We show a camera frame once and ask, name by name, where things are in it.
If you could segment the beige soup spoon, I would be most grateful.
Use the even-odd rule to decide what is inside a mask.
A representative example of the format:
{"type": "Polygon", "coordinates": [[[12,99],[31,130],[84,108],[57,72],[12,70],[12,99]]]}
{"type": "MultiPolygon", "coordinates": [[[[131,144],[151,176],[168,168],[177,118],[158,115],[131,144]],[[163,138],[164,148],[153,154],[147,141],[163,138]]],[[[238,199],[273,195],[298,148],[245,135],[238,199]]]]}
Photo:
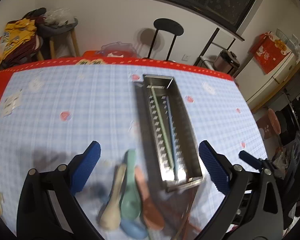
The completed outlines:
{"type": "Polygon", "coordinates": [[[115,174],[110,200],[100,218],[100,226],[105,230],[115,230],[120,226],[120,192],[126,173],[126,164],[121,164],[115,174]]]}

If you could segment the green soup spoon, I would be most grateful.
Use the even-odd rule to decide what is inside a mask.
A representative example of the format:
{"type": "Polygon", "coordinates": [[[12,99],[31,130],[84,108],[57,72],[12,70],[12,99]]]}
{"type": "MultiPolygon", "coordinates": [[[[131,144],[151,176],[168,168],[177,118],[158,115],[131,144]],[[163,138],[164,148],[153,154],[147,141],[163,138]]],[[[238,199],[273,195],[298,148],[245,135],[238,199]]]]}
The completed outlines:
{"type": "Polygon", "coordinates": [[[141,213],[141,200],[135,182],[136,151],[126,152],[126,186],[121,200],[121,215],[123,219],[135,220],[141,213]]]}

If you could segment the pink soup spoon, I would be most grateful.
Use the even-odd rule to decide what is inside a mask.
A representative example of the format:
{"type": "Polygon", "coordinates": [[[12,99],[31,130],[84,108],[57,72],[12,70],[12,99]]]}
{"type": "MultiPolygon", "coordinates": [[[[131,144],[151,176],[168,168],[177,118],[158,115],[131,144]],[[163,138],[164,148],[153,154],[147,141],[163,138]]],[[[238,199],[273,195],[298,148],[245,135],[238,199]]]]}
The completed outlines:
{"type": "Polygon", "coordinates": [[[161,231],[165,227],[164,218],[154,205],[145,176],[138,166],[135,167],[135,180],[142,201],[142,215],[145,224],[150,229],[161,231]]]}

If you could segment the blue soup spoon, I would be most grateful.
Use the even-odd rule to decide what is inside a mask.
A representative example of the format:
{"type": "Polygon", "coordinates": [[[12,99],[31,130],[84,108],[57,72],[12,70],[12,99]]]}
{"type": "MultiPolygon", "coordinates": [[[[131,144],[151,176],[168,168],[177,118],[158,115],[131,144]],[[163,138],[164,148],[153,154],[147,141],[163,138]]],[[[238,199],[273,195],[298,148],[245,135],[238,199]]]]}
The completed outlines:
{"type": "MultiPolygon", "coordinates": [[[[97,195],[104,205],[108,204],[109,196],[106,194],[104,188],[100,188],[97,195]]],[[[144,225],[132,220],[121,218],[120,228],[127,236],[133,239],[146,239],[146,237],[149,236],[148,231],[144,225]]]]}

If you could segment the brown trash bin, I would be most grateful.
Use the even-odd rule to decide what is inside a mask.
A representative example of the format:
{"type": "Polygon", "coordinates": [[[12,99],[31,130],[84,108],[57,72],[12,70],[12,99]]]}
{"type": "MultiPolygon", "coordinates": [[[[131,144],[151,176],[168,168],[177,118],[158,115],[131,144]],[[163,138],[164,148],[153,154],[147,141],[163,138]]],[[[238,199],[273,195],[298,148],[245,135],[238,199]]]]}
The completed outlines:
{"type": "Polygon", "coordinates": [[[263,140],[278,136],[281,133],[280,122],[272,109],[268,109],[256,123],[263,140]]]}

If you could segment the stainless steel utensil tray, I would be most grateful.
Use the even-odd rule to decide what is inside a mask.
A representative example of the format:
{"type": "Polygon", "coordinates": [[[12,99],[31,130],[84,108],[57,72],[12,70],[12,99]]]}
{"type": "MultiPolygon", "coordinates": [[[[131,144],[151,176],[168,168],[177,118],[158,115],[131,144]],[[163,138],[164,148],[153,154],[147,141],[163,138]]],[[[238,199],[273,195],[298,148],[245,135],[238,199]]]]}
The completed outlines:
{"type": "Polygon", "coordinates": [[[137,88],[145,102],[151,147],[145,154],[149,181],[166,192],[198,187],[204,181],[204,167],[175,78],[145,74],[137,88]]]}

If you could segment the blue plaid tablecloth red border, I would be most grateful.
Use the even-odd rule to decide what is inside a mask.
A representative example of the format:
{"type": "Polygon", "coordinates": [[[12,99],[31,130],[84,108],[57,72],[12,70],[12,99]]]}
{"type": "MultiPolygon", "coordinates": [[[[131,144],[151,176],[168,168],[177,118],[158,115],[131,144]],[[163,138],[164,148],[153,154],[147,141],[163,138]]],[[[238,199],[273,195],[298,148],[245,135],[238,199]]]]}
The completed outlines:
{"type": "MultiPolygon", "coordinates": [[[[16,230],[19,197],[28,170],[52,171],[82,153],[92,141],[101,157],[85,188],[76,195],[93,225],[104,206],[97,193],[109,195],[114,172],[125,153],[136,151],[136,164],[147,177],[150,150],[145,102],[137,83],[145,74],[172,76],[181,91],[198,142],[207,140],[231,163],[245,150],[257,158],[266,149],[255,119],[233,81],[219,74],[144,60],[122,64],[80,65],[76,59],[32,63],[0,72],[0,193],[2,218],[16,230]],[[1,117],[5,99],[23,90],[22,103],[1,117]]],[[[186,192],[166,193],[148,180],[151,196],[166,225],[152,239],[171,239],[187,207],[186,192]]]]}

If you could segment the white refrigerator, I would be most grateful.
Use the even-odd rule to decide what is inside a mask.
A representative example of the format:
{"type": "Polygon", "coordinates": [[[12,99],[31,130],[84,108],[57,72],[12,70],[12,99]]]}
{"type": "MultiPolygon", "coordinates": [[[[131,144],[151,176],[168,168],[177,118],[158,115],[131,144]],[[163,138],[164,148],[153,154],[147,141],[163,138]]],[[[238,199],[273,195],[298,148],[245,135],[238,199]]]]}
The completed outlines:
{"type": "Polygon", "coordinates": [[[251,111],[263,106],[296,67],[296,57],[288,54],[273,70],[265,74],[255,58],[237,75],[236,82],[251,111]]]}

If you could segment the white paper tags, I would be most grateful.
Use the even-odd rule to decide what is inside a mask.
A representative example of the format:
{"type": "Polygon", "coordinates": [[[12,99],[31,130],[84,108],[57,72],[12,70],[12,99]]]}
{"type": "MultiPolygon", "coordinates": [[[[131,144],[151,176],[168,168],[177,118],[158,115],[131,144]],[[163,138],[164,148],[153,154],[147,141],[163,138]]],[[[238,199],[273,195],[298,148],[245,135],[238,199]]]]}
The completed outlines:
{"type": "Polygon", "coordinates": [[[1,111],[1,117],[5,117],[12,114],[12,112],[21,105],[22,96],[23,96],[22,89],[8,96],[4,101],[3,109],[1,111]]]}

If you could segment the red cloth on refrigerator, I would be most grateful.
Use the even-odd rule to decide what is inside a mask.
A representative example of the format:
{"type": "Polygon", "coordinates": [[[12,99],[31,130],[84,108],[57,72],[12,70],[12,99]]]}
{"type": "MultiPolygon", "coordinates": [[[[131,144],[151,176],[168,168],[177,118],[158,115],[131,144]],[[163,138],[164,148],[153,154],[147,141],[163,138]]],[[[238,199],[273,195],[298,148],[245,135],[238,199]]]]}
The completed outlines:
{"type": "Polygon", "coordinates": [[[272,31],[261,34],[250,49],[254,59],[265,74],[269,74],[292,51],[272,31]]]}

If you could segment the black metal rack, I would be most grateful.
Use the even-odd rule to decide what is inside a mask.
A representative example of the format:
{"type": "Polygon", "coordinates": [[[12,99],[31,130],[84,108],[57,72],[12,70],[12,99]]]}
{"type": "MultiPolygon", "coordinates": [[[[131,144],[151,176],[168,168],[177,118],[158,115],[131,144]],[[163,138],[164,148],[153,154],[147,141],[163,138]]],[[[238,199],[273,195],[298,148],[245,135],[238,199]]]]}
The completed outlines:
{"type": "Polygon", "coordinates": [[[230,50],[236,40],[235,36],[217,27],[208,38],[193,65],[200,66],[203,60],[214,61],[222,50],[230,50]]]}

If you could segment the clear plastic cover on chair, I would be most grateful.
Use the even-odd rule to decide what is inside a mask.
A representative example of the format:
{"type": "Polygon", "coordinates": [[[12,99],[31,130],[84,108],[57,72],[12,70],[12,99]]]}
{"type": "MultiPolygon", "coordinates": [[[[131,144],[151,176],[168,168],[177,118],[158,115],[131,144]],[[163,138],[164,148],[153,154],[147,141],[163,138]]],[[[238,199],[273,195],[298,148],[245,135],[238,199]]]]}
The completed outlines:
{"type": "Polygon", "coordinates": [[[139,58],[137,51],[131,43],[114,42],[101,47],[95,55],[103,57],[136,57],[139,58]]]}

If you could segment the glassware on refrigerator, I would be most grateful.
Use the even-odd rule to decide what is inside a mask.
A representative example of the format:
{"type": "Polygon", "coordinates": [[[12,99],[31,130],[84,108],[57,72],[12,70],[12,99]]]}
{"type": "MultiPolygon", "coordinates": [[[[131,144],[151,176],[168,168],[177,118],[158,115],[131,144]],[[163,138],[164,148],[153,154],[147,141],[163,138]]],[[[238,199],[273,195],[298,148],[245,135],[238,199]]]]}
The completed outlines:
{"type": "Polygon", "coordinates": [[[275,34],[287,45],[287,47],[293,52],[293,54],[296,57],[300,56],[300,42],[299,39],[294,34],[292,34],[291,37],[288,37],[280,29],[276,29],[275,34]]]}

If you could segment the grey stool with wooden legs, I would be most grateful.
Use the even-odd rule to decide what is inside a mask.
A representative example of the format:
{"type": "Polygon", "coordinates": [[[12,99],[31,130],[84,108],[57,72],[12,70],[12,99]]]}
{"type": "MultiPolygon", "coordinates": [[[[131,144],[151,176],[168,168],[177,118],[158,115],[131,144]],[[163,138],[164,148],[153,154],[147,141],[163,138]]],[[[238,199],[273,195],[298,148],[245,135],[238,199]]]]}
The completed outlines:
{"type": "Polygon", "coordinates": [[[43,38],[49,41],[50,56],[51,59],[57,57],[56,53],[56,41],[59,39],[58,43],[65,43],[68,36],[71,36],[72,46],[76,57],[80,56],[77,37],[75,33],[75,27],[78,25],[78,19],[74,18],[74,23],[66,24],[63,26],[58,25],[45,25],[38,24],[38,34],[43,38]]]}

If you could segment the clear plastic bag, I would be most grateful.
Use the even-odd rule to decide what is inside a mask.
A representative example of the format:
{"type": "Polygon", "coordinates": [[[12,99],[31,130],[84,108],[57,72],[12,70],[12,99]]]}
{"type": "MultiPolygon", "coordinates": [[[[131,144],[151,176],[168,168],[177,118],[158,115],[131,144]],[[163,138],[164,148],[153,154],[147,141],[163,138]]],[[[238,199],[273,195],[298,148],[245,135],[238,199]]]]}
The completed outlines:
{"type": "Polygon", "coordinates": [[[69,9],[61,8],[49,10],[44,14],[44,23],[46,25],[56,25],[62,27],[75,22],[75,18],[69,9]]]}

